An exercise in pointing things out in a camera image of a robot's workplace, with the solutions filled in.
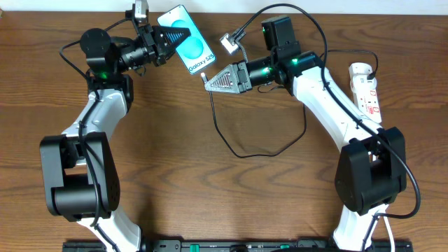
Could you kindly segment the Galaxy S25 smartphone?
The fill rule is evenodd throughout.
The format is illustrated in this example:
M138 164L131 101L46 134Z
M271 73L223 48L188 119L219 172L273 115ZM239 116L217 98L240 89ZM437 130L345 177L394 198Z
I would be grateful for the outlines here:
M197 74L216 61L216 56L197 28L184 5L177 5L161 15L157 22L160 26L188 28L189 37L183 41L176 52L190 74Z

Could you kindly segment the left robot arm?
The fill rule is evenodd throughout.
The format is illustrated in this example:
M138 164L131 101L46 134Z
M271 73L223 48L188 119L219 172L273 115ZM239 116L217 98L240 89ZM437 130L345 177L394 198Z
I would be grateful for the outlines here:
M77 44L89 69L87 104L63 133L40 142L45 201L49 212L76 222L97 241L67 241L63 251L154 251L120 205L120 182L109 139L134 101L129 70L165 64L189 36L188 28L135 24L135 39L87 30Z

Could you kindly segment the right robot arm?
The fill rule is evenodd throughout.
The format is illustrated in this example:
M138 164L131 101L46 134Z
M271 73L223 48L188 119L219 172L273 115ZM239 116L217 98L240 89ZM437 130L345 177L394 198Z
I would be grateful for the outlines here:
M345 251L372 247L378 218L412 179L405 162L405 141L396 128L384 129L334 84L326 56L302 52L291 19L285 15L262 21L267 57L244 59L225 67L211 80L209 93L240 94L275 82L310 109L339 149L335 188L344 208L332 240Z

